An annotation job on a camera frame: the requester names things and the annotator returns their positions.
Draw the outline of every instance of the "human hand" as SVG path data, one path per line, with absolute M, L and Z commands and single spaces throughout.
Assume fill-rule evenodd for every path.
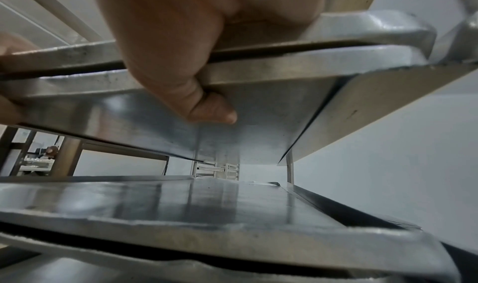
M 190 122 L 233 124 L 226 99 L 205 93 L 195 75 L 224 24 L 241 17 L 308 23 L 324 0 L 96 0 L 133 77 Z
M 38 47 L 19 36 L 0 32 L 0 71 L 1 56 L 17 52 L 37 50 Z M 0 96 L 0 124 L 15 125 L 21 121 L 18 107 L 3 96 Z

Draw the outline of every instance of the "hand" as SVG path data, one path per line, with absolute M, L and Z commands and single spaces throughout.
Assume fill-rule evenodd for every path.
M 38 47 L 19 36 L 0 32 L 0 70 L 1 56 L 17 52 L 37 50 Z M 3 96 L 0 96 L 0 124 L 15 125 L 21 121 L 18 107 Z
M 233 124 L 226 99 L 205 93 L 196 73 L 235 18 L 308 23 L 324 0 L 96 0 L 133 77 L 190 122 Z

